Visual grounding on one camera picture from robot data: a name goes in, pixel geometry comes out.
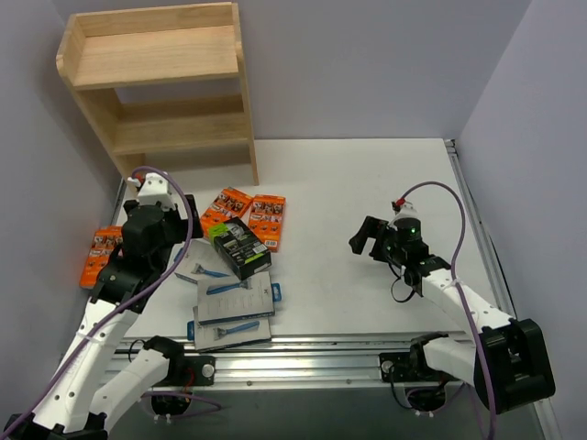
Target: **white tabletop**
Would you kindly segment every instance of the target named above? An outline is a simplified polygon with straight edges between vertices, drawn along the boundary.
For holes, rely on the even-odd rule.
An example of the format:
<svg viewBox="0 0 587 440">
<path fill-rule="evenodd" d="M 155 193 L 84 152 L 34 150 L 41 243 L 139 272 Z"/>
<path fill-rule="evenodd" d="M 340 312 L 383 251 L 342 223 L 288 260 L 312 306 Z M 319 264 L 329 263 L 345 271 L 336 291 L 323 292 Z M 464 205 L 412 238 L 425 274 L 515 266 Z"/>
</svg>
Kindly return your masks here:
<svg viewBox="0 0 587 440">
<path fill-rule="evenodd" d="M 281 248 L 270 268 L 271 281 L 281 284 L 283 295 L 271 319 L 274 336 L 459 330 L 426 299 L 393 301 L 393 274 L 367 255 L 372 240 L 362 256 L 352 254 L 348 244 L 366 215 L 390 219 L 391 200 L 414 184 L 436 180 L 459 190 L 441 139 L 264 140 L 257 141 L 256 150 L 258 187 L 252 185 L 249 164 L 180 170 L 172 176 L 194 195 L 200 214 L 228 186 L 287 198 Z M 434 187 L 417 190 L 410 200 L 430 251 L 450 260 L 460 231 L 454 200 Z M 125 221 L 122 211 L 117 223 Z M 463 281 L 495 303 L 469 224 L 457 268 Z M 400 284 L 397 297 L 409 293 Z M 193 284 L 171 276 L 127 336 L 185 337 L 196 304 Z"/>
</svg>

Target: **orange blister pack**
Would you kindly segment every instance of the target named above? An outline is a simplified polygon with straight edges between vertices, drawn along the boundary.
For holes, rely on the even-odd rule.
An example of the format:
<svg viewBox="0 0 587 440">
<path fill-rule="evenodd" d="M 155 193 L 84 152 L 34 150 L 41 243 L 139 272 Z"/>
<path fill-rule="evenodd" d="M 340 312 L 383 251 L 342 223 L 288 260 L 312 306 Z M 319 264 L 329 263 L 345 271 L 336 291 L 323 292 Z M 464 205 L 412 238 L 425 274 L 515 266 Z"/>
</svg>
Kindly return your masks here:
<svg viewBox="0 0 587 440">
<path fill-rule="evenodd" d="M 256 195 L 249 217 L 249 228 L 272 252 L 277 252 L 282 237 L 285 197 Z"/>
<path fill-rule="evenodd" d="M 212 202 L 200 218 L 204 235 L 208 237 L 208 229 L 226 222 L 232 217 L 242 217 L 249 209 L 253 198 L 234 188 L 225 188 Z"/>
<path fill-rule="evenodd" d="M 92 289 L 98 279 L 98 273 L 108 263 L 114 248 L 122 243 L 122 227 L 109 226 L 98 229 L 92 240 L 92 247 L 83 267 L 80 286 Z"/>
</svg>

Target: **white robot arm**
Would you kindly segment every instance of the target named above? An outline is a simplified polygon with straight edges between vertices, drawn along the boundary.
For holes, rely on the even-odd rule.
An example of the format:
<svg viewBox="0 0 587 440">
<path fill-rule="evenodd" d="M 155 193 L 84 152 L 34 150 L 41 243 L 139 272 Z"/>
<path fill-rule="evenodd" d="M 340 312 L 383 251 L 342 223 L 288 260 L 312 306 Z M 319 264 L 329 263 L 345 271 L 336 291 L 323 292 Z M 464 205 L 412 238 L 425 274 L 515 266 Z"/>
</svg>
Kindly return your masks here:
<svg viewBox="0 0 587 440">
<path fill-rule="evenodd" d="M 410 368 L 419 375 L 432 370 L 448 373 L 473 386 L 483 404 L 489 407 L 478 353 L 481 351 L 491 377 L 495 413 L 552 396 L 555 384 L 540 327 L 529 319 L 517 321 L 486 302 L 463 281 L 453 279 L 450 264 L 429 253 L 414 207 L 400 199 L 393 203 L 393 209 L 396 215 L 391 222 L 365 218 L 359 233 L 349 241 L 352 251 L 362 253 L 367 239 L 375 238 L 370 256 L 387 263 L 394 273 L 400 270 L 405 284 L 415 294 L 438 306 L 471 340 L 479 340 L 482 346 L 482 350 L 477 350 L 471 343 L 461 343 L 440 333 L 423 335 L 412 341 Z M 457 283 L 462 288 L 474 328 Z"/>
<path fill-rule="evenodd" d="M 202 237 L 193 196 L 186 195 L 184 204 L 193 219 L 191 237 Z M 167 276 L 172 247 L 190 234 L 188 221 L 181 219 L 162 173 L 148 173 L 138 199 L 126 202 L 124 208 L 123 243 L 98 275 L 82 323 L 58 368 L 61 374 L 56 373 L 54 385 L 30 413 L 12 416 L 0 439 L 106 439 L 145 391 L 162 380 L 183 377 L 183 346 L 154 336 L 124 370 L 98 390 L 118 344 L 149 300 L 145 292 L 156 288 L 164 272 Z M 128 308 L 118 312 L 123 303 Z"/>
</svg>

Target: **gray wall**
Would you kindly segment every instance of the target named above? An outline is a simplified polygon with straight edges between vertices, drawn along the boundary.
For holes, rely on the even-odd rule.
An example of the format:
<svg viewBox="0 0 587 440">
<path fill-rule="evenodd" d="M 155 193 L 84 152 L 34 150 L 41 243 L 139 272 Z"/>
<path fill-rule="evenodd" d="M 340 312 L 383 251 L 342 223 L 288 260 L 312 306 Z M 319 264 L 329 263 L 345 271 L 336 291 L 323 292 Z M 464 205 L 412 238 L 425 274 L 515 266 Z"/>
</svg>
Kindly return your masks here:
<svg viewBox="0 0 587 440">
<path fill-rule="evenodd" d="M 460 137 L 518 313 L 544 331 L 564 438 L 585 438 L 587 2 L 534 0 Z"/>
<path fill-rule="evenodd" d="M 200 2 L 53 3 L 65 18 Z M 238 3 L 257 138 L 454 138 L 529 0 Z"/>
<path fill-rule="evenodd" d="M 89 243 L 119 179 L 55 68 L 49 0 L 0 2 L 0 423 L 24 410 L 79 324 Z"/>
</svg>

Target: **cardboard card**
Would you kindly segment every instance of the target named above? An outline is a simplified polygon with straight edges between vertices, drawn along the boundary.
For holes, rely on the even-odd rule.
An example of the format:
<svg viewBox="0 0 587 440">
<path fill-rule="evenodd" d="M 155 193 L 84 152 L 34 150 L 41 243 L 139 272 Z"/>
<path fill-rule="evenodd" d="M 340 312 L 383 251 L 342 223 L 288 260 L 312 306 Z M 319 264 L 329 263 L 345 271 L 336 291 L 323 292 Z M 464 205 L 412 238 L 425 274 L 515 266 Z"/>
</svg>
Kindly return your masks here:
<svg viewBox="0 0 587 440">
<path fill-rule="evenodd" d="M 253 318 L 223 324 L 202 325 L 198 324 L 198 307 L 194 307 L 194 322 L 194 344 L 197 351 L 271 340 L 269 318 Z"/>
<path fill-rule="evenodd" d="M 208 229 L 226 222 L 233 217 L 242 217 L 249 209 L 253 198 L 234 188 L 225 188 L 205 210 L 200 224 L 208 237 Z"/>
<path fill-rule="evenodd" d="M 198 282 L 200 324 L 209 325 L 273 316 L 269 273 L 260 272 L 234 284 L 218 286 L 218 280 Z"/>
<path fill-rule="evenodd" d="M 257 194 L 252 202 L 249 228 L 271 252 L 277 252 L 282 238 L 285 197 Z"/>
<path fill-rule="evenodd" d="M 122 245 L 122 227 L 109 226 L 98 229 L 92 240 L 92 247 L 83 267 L 80 286 L 84 289 L 92 289 L 97 280 L 100 270 L 108 264 L 110 254 L 116 246 Z"/>
<path fill-rule="evenodd" d="M 197 266 L 200 266 L 208 273 L 196 272 Z M 227 277 L 217 278 L 219 274 L 227 275 Z M 223 282 L 233 284 L 238 281 L 237 276 L 232 273 L 232 270 L 218 256 L 212 246 L 203 240 L 192 240 L 187 254 L 175 270 L 175 276 L 195 284 L 202 280 L 218 280 L 219 285 L 223 285 Z"/>
</svg>

